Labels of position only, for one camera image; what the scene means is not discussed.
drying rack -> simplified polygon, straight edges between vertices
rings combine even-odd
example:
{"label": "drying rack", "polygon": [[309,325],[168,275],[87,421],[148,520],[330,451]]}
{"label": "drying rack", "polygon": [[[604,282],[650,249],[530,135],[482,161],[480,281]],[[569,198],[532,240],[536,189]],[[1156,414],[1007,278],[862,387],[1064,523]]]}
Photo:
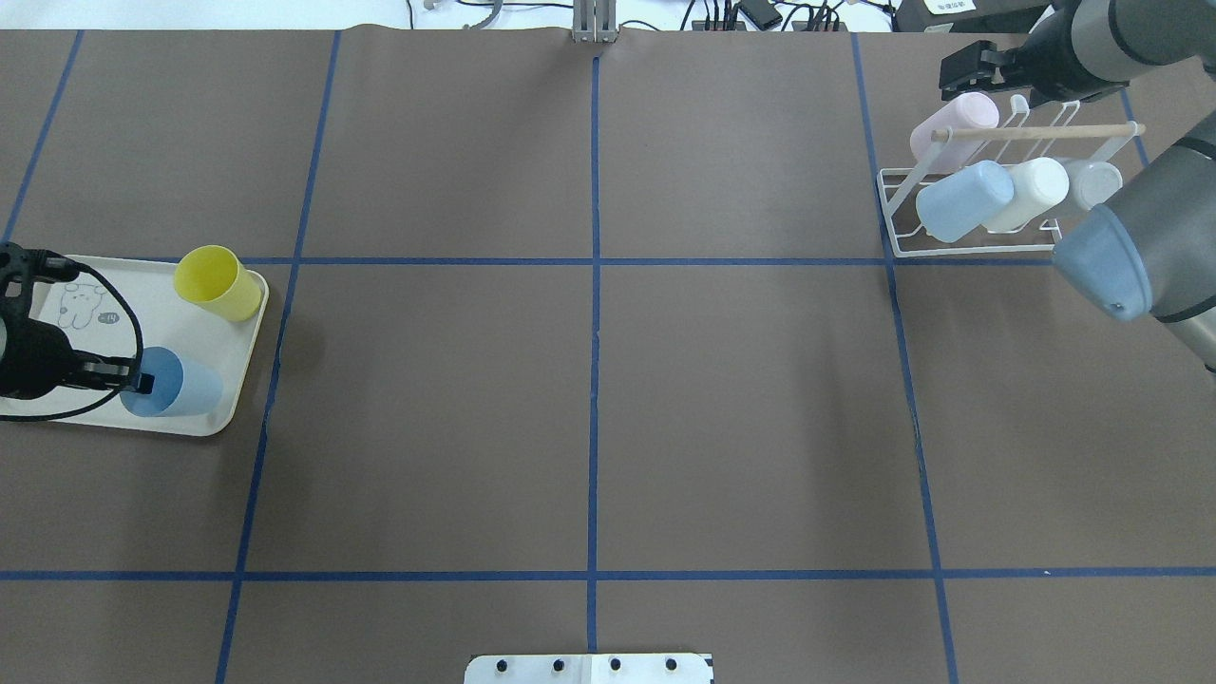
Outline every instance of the drying rack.
{"label": "drying rack", "polygon": [[[1052,123],[1046,127],[1024,127],[1030,117],[1030,106],[1023,95],[1009,99],[1012,113],[1000,128],[991,129],[953,129],[944,128],[933,131],[931,145],[924,157],[911,169],[882,169],[878,172],[878,197],[883,206],[886,232],[891,240],[891,250],[896,257],[927,257],[945,254],[990,254],[995,252],[1049,252],[1059,242],[1060,226],[1055,219],[1023,224],[1013,232],[987,232],[983,229],[972,231],[957,243],[946,243],[933,237],[924,230],[916,212],[917,194],[934,183],[946,178],[929,174],[929,168],[952,141],[983,140],[984,144],[967,159],[972,163],[981,158],[984,151],[993,142],[1003,142],[992,159],[1004,167],[1012,167],[1036,157],[1043,157],[1057,140],[1105,139],[1098,150],[1090,156],[1097,162],[1114,157],[1127,142],[1144,134],[1144,127],[1128,120],[1110,125],[1070,125],[1081,103],[1064,102]],[[1030,150],[1019,162],[1007,163],[1004,156],[1015,141],[1032,141]]]}

blue joint cap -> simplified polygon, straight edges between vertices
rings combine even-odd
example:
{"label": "blue joint cap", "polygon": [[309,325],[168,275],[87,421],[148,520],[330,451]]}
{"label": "blue joint cap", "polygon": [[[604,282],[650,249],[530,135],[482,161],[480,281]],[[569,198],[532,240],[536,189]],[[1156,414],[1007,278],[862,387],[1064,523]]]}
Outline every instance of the blue joint cap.
{"label": "blue joint cap", "polygon": [[1127,228],[1105,204],[1055,246],[1053,262],[1086,299],[1118,320],[1153,308],[1153,287]]}

cartoon drawing on tray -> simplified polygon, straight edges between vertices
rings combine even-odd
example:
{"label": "cartoon drawing on tray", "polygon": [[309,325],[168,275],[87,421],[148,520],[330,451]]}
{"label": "cartoon drawing on tray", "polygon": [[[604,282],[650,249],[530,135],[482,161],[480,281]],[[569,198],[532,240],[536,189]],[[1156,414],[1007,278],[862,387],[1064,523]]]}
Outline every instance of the cartoon drawing on tray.
{"label": "cartoon drawing on tray", "polygon": [[84,330],[92,320],[92,313],[101,307],[106,288],[100,285],[69,282],[63,286],[60,299],[60,327]]}

yellow cup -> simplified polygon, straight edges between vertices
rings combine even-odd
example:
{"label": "yellow cup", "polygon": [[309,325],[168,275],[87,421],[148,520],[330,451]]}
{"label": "yellow cup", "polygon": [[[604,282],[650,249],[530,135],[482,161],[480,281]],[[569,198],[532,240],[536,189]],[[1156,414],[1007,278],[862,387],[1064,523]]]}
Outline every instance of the yellow cup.
{"label": "yellow cup", "polygon": [[261,287],[227,247],[208,245],[186,254],[173,271],[178,296],[204,310],[240,323],[258,313]]}

cup rack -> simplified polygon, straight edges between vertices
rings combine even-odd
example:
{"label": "cup rack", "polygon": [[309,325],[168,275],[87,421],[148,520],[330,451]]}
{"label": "cup rack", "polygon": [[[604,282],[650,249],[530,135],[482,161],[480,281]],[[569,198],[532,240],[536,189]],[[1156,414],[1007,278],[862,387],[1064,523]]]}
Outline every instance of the cup rack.
{"label": "cup rack", "polygon": [[[983,229],[972,231],[956,243],[936,240],[924,230],[916,212],[916,196],[923,189],[945,178],[930,175],[929,167],[952,141],[981,140],[983,145],[970,156],[967,163],[981,158],[984,151],[993,142],[1002,142],[996,156],[997,163],[1010,167],[1020,162],[1047,156],[1057,140],[1105,139],[1090,158],[1105,162],[1114,157],[1127,142],[1144,134],[1144,127],[1130,120],[1110,125],[1070,125],[1081,108],[1080,102],[1064,102],[1051,124],[1046,127],[1024,127],[1030,117],[1030,106],[1023,95],[1009,99],[1012,114],[992,129],[953,129],[945,128],[933,131],[933,144],[914,168],[889,168],[878,172],[878,196],[883,207],[886,232],[890,236],[891,250],[896,257],[927,257],[945,254],[991,254],[996,252],[1049,252],[1059,242],[1062,234],[1055,219],[1023,224],[1013,232],[987,232]],[[1031,141],[1032,145],[1019,162],[1006,162],[1009,146],[1018,141]]]}

